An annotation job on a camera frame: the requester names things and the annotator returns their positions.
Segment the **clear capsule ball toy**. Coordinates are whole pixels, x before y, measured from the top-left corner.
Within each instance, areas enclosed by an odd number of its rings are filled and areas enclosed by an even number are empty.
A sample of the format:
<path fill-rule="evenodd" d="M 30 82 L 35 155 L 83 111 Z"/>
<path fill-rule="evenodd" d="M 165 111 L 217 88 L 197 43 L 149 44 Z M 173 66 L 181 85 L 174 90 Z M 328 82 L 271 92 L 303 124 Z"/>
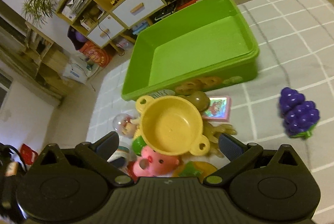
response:
<path fill-rule="evenodd" d="M 119 135 L 131 139 L 138 129 L 139 120 L 129 114 L 122 113 L 114 117 L 112 125 Z"/>

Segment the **green plastic storage bin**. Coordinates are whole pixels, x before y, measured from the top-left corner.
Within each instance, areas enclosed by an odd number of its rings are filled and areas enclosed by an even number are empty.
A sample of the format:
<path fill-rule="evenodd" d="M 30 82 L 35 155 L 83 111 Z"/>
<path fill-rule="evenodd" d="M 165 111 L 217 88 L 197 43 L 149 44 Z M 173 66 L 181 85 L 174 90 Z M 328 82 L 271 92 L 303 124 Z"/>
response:
<path fill-rule="evenodd" d="M 121 96 L 190 95 L 258 74 L 258 43 L 234 0 L 201 0 L 140 32 Z"/>

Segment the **red round snack bag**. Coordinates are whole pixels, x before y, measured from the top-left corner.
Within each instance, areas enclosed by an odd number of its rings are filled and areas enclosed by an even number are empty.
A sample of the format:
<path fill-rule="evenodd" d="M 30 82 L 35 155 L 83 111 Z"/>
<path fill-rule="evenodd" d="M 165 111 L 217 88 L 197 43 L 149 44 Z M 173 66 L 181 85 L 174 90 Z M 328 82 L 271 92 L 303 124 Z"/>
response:
<path fill-rule="evenodd" d="M 79 52 L 102 68 L 105 68 L 113 59 L 113 54 L 107 52 L 91 41 L 85 42 L 79 49 Z"/>

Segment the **yellow toy pot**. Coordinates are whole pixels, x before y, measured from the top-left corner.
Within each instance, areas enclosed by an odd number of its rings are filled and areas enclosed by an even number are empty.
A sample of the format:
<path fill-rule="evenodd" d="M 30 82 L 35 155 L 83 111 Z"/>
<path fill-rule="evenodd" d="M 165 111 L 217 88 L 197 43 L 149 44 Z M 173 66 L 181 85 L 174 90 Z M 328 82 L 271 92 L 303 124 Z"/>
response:
<path fill-rule="evenodd" d="M 154 99 L 144 95 L 137 99 L 135 107 L 140 114 L 139 134 L 156 152 L 203 156 L 210 151 L 201 114 L 186 99 L 176 96 Z"/>

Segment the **pink card box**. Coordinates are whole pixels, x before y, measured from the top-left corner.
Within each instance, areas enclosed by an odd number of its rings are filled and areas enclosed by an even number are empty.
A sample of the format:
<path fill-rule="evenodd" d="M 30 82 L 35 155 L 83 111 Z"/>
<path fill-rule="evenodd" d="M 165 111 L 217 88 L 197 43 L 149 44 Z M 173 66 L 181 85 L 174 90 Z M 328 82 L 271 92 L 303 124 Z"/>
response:
<path fill-rule="evenodd" d="M 231 98 L 228 96 L 209 97 L 209 107 L 202 112 L 202 119 L 209 122 L 229 122 Z"/>

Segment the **pink pig toy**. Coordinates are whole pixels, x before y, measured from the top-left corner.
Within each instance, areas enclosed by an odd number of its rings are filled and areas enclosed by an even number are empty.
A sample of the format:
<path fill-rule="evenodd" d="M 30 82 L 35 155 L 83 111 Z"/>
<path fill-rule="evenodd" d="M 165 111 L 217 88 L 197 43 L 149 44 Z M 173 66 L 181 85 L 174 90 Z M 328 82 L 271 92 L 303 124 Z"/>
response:
<path fill-rule="evenodd" d="M 137 177 L 162 176 L 175 170 L 180 162 L 179 156 L 160 154 L 146 145 L 133 165 L 133 173 Z"/>

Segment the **grey checked table cloth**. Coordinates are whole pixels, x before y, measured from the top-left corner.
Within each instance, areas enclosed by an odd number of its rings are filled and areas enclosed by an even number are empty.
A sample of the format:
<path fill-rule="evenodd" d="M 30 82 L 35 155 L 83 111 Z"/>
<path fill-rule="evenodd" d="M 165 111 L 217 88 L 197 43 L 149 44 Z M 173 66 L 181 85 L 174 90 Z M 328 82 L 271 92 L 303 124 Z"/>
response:
<path fill-rule="evenodd" d="M 258 74 L 206 92 L 231 98 L 230 122 L 239 140 L 266 149 L 281 144 L 296 149 L 321 190 L 314 221 L 333 223 L 333 5 L 327 0 L 252 0 L 237 7 L 258 43 Z M 117 114 L 136 113 L 135 100 L 121 96 L 130 59 L 122 57 L 104 78 L 88 127 L 89 141 L 111 131 Z M 285 133 L 278 109 L 284 87 L 304 94 L 320 111 L 310 138 Z"/>

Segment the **toy corn green husk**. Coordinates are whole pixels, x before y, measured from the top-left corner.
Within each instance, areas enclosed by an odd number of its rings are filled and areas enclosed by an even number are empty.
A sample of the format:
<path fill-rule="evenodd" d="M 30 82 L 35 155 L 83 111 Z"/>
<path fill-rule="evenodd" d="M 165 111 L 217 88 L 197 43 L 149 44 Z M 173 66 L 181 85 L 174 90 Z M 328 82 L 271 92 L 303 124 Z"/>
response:
<path fill-rule="evenodd" d="M 142 155 L 142 149 L 146 146 L 145 140 L 142 138 L 142 136 L 138 136 L 133 140 L 132 143 L 132 149 L 136 156 Z"/>

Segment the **brown octopus toy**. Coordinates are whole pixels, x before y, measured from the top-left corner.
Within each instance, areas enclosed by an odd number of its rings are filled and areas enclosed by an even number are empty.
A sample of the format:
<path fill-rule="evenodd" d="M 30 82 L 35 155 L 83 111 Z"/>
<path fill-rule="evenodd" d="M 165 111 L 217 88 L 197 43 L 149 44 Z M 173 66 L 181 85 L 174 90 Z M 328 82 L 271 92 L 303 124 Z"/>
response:
<path fill-rule="evenodd" d="M 219 149 L 219 137 L 222 134 L 236 135 L 237 131 L 231 124 L 219 124 L 218 126 L 213 126 L 209 122 L 203 122 L 203 135 L 210 142 L 210 154 L 213 154 L 219 158 L 223 158 L 224 155 Z"/>
<path fill-rule="evenodd" d="M 202 91 L 195 91 L 191 95 L 179 95 L 179 97 L 189 101 L 199 112 L 204 112 L 209 108 L 210 99 Z"/>

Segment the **purple toy grapes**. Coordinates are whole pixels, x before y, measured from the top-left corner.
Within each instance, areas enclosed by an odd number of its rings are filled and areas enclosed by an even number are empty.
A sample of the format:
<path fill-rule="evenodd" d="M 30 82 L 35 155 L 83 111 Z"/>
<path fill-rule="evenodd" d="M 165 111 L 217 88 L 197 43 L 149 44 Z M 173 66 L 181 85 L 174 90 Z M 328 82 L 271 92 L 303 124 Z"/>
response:
<path fill-rule="evenodd" d="M 278 102 L 282 125 L 291 138 L 307 139 L 320 120 L 320 111 L 314 101 L 308 101 L 304 94 L 290 87 L 281 90 Z"/>

